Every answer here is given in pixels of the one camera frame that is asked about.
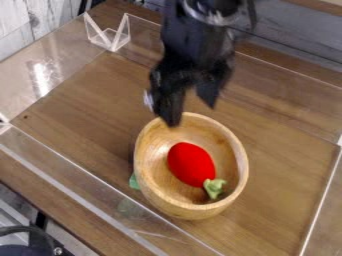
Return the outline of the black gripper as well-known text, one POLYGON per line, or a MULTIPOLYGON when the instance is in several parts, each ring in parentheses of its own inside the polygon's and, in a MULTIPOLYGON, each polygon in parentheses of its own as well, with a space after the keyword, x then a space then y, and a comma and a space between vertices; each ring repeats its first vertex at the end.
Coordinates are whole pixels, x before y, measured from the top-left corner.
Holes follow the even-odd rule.
POLYGON ((180 124, 185 91, 193 87, 197 97, 209 108, 215 107, 220 90, 233 72, 235 57, 229 54, 213 67, 200 69, 164 56, 149 72, 149 89, 144 91, 144 104, 168 127, 180 124))

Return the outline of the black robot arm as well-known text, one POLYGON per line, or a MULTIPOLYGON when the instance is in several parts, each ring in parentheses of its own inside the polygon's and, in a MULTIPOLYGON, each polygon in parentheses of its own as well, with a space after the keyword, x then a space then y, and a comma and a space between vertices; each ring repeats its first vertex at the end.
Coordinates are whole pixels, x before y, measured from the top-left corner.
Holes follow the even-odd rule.
POLYGON ((149 71, 145 105, 167 126, 180 124, 185 92, 213 107, 235 66, 235 44, 255 28, 255 0, 168 0, 163 57, 149 71))

